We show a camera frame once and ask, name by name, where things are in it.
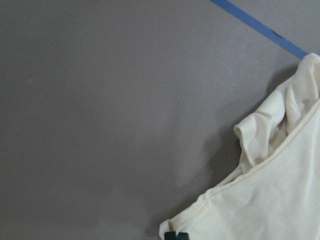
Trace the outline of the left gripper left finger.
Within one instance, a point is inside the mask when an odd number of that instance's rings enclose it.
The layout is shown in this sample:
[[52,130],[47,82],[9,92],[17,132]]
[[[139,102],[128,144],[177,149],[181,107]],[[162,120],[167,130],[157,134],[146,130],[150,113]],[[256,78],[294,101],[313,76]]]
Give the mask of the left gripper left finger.
[[177,240],[177,234],[175,231],[168,231],[164,233],[164,240]]

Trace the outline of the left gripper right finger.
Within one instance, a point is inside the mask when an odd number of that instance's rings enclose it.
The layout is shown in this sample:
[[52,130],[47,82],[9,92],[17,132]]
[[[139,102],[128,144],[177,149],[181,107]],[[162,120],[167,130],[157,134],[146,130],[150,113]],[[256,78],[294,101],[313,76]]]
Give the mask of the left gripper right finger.
[[177,240],[189,240],[189,234],[187,232],[179,232]]

